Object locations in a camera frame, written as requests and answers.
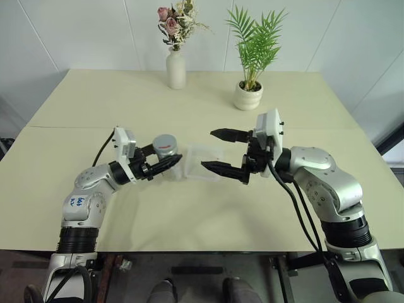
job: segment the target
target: white wall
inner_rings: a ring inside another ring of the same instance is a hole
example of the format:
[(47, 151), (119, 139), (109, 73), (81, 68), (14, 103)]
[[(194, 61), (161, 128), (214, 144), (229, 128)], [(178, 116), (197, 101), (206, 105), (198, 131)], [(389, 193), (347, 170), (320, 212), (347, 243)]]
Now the white wall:
[[(286, 8), (282, 49), (268, 69), (320, 71), (377, 142), (404, 120), (403, 0), (197, 0), (190, 70), (241, 70), (226, 9)], [(15, 135), (69, 68), (164, 70), (163, 0), (0, 1), (0, 136)]]

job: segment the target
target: potted plant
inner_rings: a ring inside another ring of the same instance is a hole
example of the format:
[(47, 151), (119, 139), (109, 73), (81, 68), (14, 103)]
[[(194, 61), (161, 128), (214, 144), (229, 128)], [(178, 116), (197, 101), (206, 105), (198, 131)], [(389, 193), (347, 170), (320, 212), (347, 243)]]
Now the potted plant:
[(179, 1), (175, 8), (172, 5), (171, 8), (157, 10), (159, 18), (157, 27), (165, 36), (163, 42), (171, 45), (170, 54), (166, 60), (169, 86), (173, 89), (181, 89), (186, 84), (185, 59), (180, 53), (181, 46), (196, 27), (208, 27), (196, 22), (193, 0)]
[(234, 105), (240, 110), (252, 110), (259, 105), (263, 94), (263, 85), (258, 77), (265, 68), (276, 59), (280, 50), (278, 45), (281, 22), (285, 17), (283, 10), (277, 15), (270, 11), (267, 16), (261, 15), (261, 22), (251, 19), (247, 10), (235, 6), (235, 14), (229, 11), (227, 24), (239, 39), (239, 50), (244, 80), (237, 82)]

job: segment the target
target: robotic arm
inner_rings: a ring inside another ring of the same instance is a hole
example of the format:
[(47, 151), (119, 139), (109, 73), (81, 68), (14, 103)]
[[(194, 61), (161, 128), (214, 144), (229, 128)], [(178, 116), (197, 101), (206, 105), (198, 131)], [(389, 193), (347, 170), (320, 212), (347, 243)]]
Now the robotic arm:
[[(149, 165), (146, 157), (155, 153), (153, 145), (136, 147), (132, 132), (123, 128), (115, 128), (112, 142), (117, 160), (84, 170), (76, 178), (72, 193), (64, 201), (60, 240), (56, 253), (51, 256), (42, 290), (45, 302), (58, 302), (62, 298), (86, 302), (86, 283), (83, 283), (86, 270), (83, 269), (91, 270), (96, 263), (96, 240), (110, 197), (126, 183), (152, 180), (153, 176), (171, 168), (182, 157), (169, 155), (155, 165)], [(74, 275), (73, 269), (77, 269), (78, 273), (81, 269), (83, 277)], [(65, 284), (62, 283), (69, 275), (71, 277)]]
[(376, 239), (370, 234), (362, 207), (362, 188), (354, 177), (336, 166), (333, 157), (319, 148), (282, 148), (283, 122), (278, 111), (258, 116), (252, 131), (217, 129), (221, 140), (248, 144), (241, 168), (223, 162), (202, 162), (224, 177), (249, 182), (250, 173), (279, 182), (293, 180), (305, 192), (326, 236), (329, 252), (324, 264), (340, 302), (403, 302), (393, 293), (391, 280)]

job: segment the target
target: gray cylindrical object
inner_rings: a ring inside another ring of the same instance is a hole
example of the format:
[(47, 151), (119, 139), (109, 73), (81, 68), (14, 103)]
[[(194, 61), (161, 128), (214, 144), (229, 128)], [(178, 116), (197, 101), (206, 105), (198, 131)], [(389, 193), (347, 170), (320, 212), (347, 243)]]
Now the gray cylindrical object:
[[(177, 140), (171, 134), (161, 134), (153, 140), (153, 148), (157, 154), (159, 160), (164, 157), (175, 155), (178, 152)], [(169, 179), (179, 180), (182, 177), (181, 167), (179, 163), (171, 167), (167, 174), (163, 173), (164, 176)]]

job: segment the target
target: green palm plant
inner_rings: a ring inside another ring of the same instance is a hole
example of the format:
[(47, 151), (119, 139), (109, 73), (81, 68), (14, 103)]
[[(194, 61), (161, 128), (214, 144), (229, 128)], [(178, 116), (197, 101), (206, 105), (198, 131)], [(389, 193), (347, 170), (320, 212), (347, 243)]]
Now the green palm plant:
[(267, 16), (261, 15), (261, 23), (251, 19), (247, 10), (235, 6), (235, 14), (228, 11), (230, 19), (227, 24), (239, 39), (237, 48), (244, 72), (244, 82), (241, 88), (249, 92), (259, 90), (257, 79), (265, 68), (276, 59), (280, 50), (278, 46), (278, 34), (281, 30), (281, 22), (286, 16), (284, 9), (277, 15), (270, 11)]

